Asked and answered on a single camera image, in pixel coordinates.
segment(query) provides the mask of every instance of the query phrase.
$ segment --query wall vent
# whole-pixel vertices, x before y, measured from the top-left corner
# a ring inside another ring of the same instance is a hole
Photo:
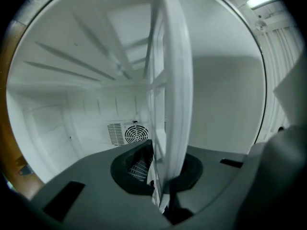
[[[107,126],[109,131],[112,145],[122,146],[124,145],[124,137],[121,131],[121,124],[109,124]]]
[[[148,139],[148,130],[141,125],[130,126],[125,132],[125,139],[128,143]]]
[[[145,159],[141,157],[141,159],[129,169],[129,174],[143,182],[148,176],[148,170],[149,168],[147,168]]]

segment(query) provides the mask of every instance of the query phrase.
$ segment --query white enclosure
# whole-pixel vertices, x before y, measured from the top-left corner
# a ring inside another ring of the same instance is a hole
[[[146,73],[160,1],[52,0],[29,24],[11,64],[7,105],[16,141],[43,182],[84,156],[152,138]],[[190,133],[187,119],[176,127],[182,140],[169,144],[182,142],[180,154],[188,139],[195,147],[246,154],[264,112],[261,51],[224,1],[176,1],[187,25],[194,85],[182,82],[177,90],[191,93],[180,100],[192,115]],[[172,48],[186,53],[189,45],[182,43],[187,48]],[[177,103],[164,80],[170,133],[182,117],[172,113]]]

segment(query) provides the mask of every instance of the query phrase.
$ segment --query black rectangular slot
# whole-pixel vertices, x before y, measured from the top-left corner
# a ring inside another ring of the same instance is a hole
[[[223,163],[223,164],[226,164],[232,167],[236,167],[236,168],[241,168],[243,165],[243,162],[238,162],[238,161],[234,161],[230,159],[222,159],[220,163]]]
[[[53,219],[62,222],[72,204],[76,201],[85,185],[69,182],[44,208],[44,212]]]

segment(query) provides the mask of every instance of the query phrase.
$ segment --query dark gray surface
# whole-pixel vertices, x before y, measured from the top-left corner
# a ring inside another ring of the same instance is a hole
[[[307,125],[307,55],[303,52],[274,90],[290,125]]]
[[[243,161],[246,155],[212,151],[188,146],[188,154],[198,158],[203,165],[200,179],[192,189],[177,193],[180,206],[194,214],[218,197],[234,179],[239,168],[220,163],[222,159]]]
[[[110,166],[118,155],[142,144],[128,144],[85,157],[46,184],[32,199],[44,208],[69,181],[85,184],[64,223],[76,229],[160,229],[170,226],[150,196],[126,193],[113,180]]]
[[[174,229],[234,229],[237,213],[256,176],[264,144],[258,143],[251,148],[232,182],[213,202],[195,216],[176,225]]]
[[[306,185],[306,163],[307,129],[292,126],[266,143],[252,188],[240,210],[241,229],[247,223],[259,222],[260,216],[276,223],[289,209],[295,212],[298,205],[305,207],[306,191],[299,199],[295,198],[295,194],[299,195]],[[297,220],[291,222],[293,229],[296,229]]]

